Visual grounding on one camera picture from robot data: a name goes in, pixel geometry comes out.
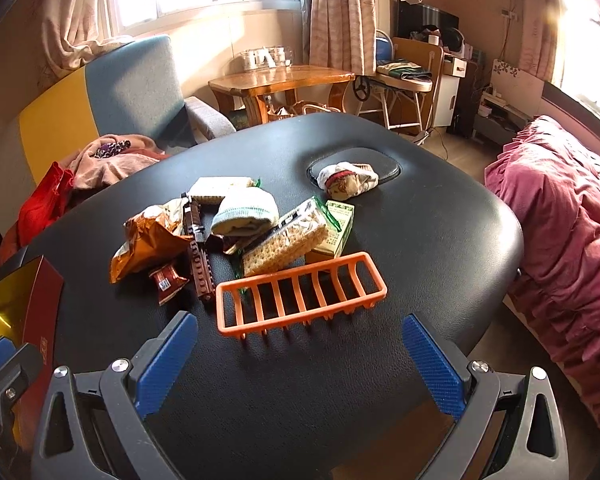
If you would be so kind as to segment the large cracker pack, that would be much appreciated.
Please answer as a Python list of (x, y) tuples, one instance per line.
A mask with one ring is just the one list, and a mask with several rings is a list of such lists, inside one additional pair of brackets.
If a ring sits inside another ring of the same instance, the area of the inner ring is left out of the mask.
[(285, 269), (327, 237), (328, 210), (318, 197), (305, 200), (278, 220), (268, 232), (242, 248), (245, 278)]

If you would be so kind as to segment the white small cabinet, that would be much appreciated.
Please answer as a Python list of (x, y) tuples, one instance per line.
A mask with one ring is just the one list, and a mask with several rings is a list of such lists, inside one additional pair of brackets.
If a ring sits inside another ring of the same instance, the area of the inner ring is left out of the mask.
[(467, 61), (454, 55), (445, 55), (437, 88), (437, 101), (432, 113), (434, 128), (449, 127), (455, 110), (458, 88), (467, 75)]

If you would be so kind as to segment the wooden chair with clothes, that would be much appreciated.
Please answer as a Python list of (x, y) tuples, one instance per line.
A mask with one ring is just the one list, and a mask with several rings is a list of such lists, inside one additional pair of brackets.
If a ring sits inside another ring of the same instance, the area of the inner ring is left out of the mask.
[[(430, 135), (431, 112), (436, 104), (444, 52), (437, 44), (413, 39), (393, 40), (375, 32), (376, 72), (357, 76), (353, 83), (355, 116), (379, 114), (385, 128), (403, 131), (414, 143)], [(391, 121), (393, 107), (404, 100), (414, 106), (410, 122)]]

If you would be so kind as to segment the beige knit sock roll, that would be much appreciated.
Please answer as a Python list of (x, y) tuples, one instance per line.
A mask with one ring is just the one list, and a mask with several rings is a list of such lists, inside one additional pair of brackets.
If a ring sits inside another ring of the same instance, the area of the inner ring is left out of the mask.
[(211, 222), (211, 233), (250, 237), (276, 225), (279, 212), (275, 198), (262, 188), (238, 188), (227, 194)]

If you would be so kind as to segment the pink bed cover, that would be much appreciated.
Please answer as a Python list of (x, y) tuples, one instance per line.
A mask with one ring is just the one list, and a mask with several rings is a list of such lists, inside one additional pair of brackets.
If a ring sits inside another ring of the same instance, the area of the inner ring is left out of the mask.
[(524, 234), (514, 308), (600, 428), (600, 156), (539, 116), (486, 167), (484, 185)]

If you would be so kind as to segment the green white small carton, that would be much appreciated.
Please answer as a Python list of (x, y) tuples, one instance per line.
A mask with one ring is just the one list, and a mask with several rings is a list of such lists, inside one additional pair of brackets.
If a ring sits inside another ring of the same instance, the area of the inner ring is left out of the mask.
[(304, 255), (306, 263), (316, 263), (340, 257), (352, 231), (355, 212), (353, 205), (328, 200), (325, 207), (329, 212), (327, 216), (327, 237), (321, 244)]

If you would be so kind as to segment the red cloth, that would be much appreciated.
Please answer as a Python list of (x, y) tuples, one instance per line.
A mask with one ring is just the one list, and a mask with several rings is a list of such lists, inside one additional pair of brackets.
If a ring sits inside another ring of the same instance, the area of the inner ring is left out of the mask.
[(53, 162), (31, 196), (21, 206), (16, 223), (3, 236), (0, 267), (64, 215), (69, 208), (73, 185), (74, 173), (59, 162)]

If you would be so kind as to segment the right window curtain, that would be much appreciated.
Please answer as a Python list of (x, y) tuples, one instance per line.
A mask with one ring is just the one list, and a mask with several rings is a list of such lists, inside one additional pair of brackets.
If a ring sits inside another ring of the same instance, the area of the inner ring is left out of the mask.
[(562, 0), (524, 0), (518, 66), (552, 82), (556, 67)]

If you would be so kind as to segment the orange muffin snack bag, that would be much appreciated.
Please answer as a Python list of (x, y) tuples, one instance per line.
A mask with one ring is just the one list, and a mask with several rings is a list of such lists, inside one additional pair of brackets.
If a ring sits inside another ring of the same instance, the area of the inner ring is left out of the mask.
[(109, 283), (154, 268), (185, 252), (192, 240), (184, 230), (185, 198), (150, 205), (123, 223), (124, 243), (109, 263)]

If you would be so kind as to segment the clear glass tray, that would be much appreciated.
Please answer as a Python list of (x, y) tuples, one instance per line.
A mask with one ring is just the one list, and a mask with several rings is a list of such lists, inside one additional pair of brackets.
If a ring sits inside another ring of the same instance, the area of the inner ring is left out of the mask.
[(242, 51), (239, 56), (242, 59), (242, 67), (246, 72), (288, 67), (294, 64), (294, 52), (291, 48), (282, 46), (248, 49)]

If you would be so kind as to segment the orange plastic rack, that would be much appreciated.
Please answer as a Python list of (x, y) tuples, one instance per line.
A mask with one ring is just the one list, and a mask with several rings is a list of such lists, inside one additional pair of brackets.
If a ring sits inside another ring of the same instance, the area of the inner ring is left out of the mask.
[(388, 287), (366, 252), (240, 278), (216, 286), (216, 326), (225, 337), (265, 336), (271, 330), (310, 326), (337, 314), (371, 309)]

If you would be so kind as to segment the window curtain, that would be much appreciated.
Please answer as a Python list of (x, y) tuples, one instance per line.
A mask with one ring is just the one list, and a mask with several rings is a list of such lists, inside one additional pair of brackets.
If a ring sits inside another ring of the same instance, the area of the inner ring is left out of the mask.
[(107, 0), (41, 3), (42, 76), (52, 84), (132, 41), (114, 33)]
[(375, 0), (311, 0), (311, 65), (370, 75), (376, 64), (375, 34)]
[(552, 82), (556, 67), (562, 0), (524, 0), (518, 66)]

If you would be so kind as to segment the red small snack packet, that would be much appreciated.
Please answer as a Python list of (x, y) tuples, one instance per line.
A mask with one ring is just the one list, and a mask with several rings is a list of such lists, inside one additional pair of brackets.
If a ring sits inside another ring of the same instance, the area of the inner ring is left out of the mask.
[(152, 270), (149, 277), (157, 287), (157, 299), (160, 307), (169, 302), (188, 284), (188, 278), (178, 273), (174, 263), (167, 263)]

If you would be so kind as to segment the black monitor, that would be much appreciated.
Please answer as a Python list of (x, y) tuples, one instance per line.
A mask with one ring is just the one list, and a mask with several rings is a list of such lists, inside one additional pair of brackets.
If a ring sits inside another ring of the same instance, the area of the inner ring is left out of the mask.
[(396, 36), (407, 39), (413, 32), (420, 32), (426, 26), (437, 29), (460, 28), (460, 18), (455, 14), (423, 3), (398, 2), (398, 24)]

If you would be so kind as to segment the pink brown cloth pile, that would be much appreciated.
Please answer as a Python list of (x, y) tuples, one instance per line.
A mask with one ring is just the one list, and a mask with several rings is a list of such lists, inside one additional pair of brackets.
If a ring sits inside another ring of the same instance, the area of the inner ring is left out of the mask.
[(169, 158), (154, 140), (141, 134), (105, 134), (64, 159), (75, 190), (99, 190)]

